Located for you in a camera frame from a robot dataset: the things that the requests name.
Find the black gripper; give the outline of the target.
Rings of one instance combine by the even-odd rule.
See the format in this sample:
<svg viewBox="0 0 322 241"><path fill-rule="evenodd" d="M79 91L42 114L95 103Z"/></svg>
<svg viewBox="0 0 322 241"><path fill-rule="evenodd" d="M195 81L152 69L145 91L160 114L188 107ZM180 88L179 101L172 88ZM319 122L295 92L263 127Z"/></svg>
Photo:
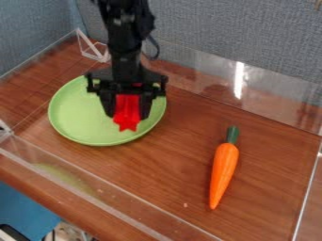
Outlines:
<svg viewBox="0 0 322 241"><path fill-rule="evenodd" d="M149 116L153 96L165 95L168 77L148 70L140 63L140 50L111 53L111 66L84 74L87 91L99 96L105 115L116 113L117 94L139 95L139 116Z"/></svg>

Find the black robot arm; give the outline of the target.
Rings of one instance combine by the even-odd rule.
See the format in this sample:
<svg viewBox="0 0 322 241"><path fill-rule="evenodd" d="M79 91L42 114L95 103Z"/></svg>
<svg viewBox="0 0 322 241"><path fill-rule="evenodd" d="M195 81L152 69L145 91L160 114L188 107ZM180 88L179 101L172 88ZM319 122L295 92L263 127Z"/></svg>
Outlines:
<svg viewBox="0 0 322 241"><path fill-rule="evenodd" d="M96 94L104 113L117 113L117 96L139 98L139 118L149 116L152 101L165 95L168 77L148 70L140 62L141 43L149 40L155 16L148 0L92 0L96 2L101 20L108 32L107 47L112 64L108 68L85 73L87 91Z"/></svg>

